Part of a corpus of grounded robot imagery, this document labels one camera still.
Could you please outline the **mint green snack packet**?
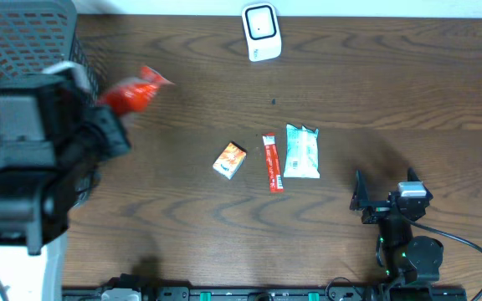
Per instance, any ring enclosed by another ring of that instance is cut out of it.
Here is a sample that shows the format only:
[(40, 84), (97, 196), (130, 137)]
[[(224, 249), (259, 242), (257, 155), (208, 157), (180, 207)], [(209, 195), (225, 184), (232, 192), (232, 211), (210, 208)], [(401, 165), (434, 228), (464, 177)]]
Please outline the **mint green snack packet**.
[(319, 179), (318, 129), (286, 126), (287, 153), (284, 177)]

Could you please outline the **red stick packet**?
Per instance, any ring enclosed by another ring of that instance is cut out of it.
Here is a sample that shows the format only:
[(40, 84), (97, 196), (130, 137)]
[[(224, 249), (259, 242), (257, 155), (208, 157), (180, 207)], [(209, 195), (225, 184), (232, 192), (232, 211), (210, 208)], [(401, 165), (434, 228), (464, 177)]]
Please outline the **red stick packet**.
[(265, 150), (265, 162), (269, 177), (269, 190), (271, 193), (283, 192), (282, 177), (279, 165), (279, 155), (275, 143), (275, 134), (268, 133), (262, 136)]

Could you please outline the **red snack bag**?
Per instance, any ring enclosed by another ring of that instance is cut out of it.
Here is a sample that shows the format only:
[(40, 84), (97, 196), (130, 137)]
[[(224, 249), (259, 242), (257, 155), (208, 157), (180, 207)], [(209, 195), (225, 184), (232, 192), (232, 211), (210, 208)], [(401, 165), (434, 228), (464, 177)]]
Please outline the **red snack bag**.
[(141, 67), (139, 76), (125, 78), (106, 90), (97, 104), (110, 107), (117, 116), (141, 113), (161, 87), (167, 85), (173, 85), (173, 82), (145, 65)]

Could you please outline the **orange white small packet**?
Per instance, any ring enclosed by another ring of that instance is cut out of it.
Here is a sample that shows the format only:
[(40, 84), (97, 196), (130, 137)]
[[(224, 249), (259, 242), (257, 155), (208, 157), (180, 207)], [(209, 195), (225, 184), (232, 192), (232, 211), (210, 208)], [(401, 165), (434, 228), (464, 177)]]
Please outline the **orange white small packet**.
[(247, 153), (240, 146), (230, 142), (213, 163), (213, 169), (231, 180), (246, 159)]

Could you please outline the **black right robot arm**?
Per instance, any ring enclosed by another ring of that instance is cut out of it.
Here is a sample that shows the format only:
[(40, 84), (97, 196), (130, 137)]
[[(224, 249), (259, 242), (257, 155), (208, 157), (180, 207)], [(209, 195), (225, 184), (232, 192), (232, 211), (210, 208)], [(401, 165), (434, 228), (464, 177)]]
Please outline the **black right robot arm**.
[(426, 214), (432, 193), (408, 169), (408, 178), (397, 184), (382, 201), (369, 197), (367, 182), (356, 172), (356, 185), (350, 209), (361, 212), (361, 222), (376, 224), (379, 238), (376, 254), (384, 259), (379, 264), (388, 271), (391, 280), (401, 285), (429, 284), (439, 281), (444, 246), (434, 238), (414, 236), (412, 225)]

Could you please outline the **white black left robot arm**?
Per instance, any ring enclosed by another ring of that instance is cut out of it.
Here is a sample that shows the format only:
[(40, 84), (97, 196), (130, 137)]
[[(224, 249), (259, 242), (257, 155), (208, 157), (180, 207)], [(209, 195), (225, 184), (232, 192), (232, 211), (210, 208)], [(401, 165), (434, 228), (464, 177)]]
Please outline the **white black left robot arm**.
[(58, 74), (0, 87), (0, 300), (61, 299), (69, 211), (131, 148), (113, 111), (85, 101)]

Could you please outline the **white barcode scanner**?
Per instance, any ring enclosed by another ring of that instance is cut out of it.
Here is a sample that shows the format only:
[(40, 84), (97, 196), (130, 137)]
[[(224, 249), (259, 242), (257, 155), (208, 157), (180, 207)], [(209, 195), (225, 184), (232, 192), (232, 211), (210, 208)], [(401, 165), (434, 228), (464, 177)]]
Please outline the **white barcode scanner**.
[(276, 59), (281, 55), (282, 38), (275, 7), (270, 3), (246, 6), (241, 14), (251, 62)]

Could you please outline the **grey plastic mesh basket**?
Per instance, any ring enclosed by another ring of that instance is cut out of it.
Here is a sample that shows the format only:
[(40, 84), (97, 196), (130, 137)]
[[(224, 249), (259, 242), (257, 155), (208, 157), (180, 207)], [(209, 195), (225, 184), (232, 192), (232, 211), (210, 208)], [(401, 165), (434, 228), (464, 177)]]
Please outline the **grey plastic mesh basket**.
[[(95, 71), (75, 34), (77, 12), (71, 1), (0, 1), (0, 84), (10, 84), (22, 75), (39, 75), (63, 61), (84, 66), (90, 83), (84, 105), (98, 97)], [(0, 126), (24, 122), (39, 136), (42, 113), (32, 95), (0, 95)]]

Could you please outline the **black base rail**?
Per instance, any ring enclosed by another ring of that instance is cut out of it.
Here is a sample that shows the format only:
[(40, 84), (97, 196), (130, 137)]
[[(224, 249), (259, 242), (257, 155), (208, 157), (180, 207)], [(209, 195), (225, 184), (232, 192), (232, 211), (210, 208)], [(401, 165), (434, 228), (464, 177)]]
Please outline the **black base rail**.
[(65, 289), (63, 300), (143, 300), (143, 301), (354, 301), (380, 300), (364, 288), (333, 286), (324, 288), (96, 288)]

